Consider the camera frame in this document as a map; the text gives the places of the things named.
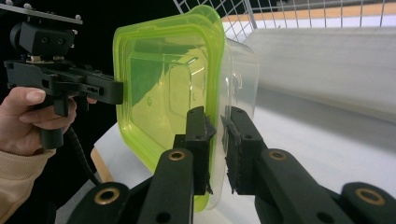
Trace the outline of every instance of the wire mesh fence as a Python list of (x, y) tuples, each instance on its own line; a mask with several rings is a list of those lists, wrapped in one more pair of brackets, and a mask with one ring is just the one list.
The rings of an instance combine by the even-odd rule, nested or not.
[(395, 0), (174, 0), (180, 13), (213, 7), (228, 38), (242, 42), (254, 29), (396, 26)]

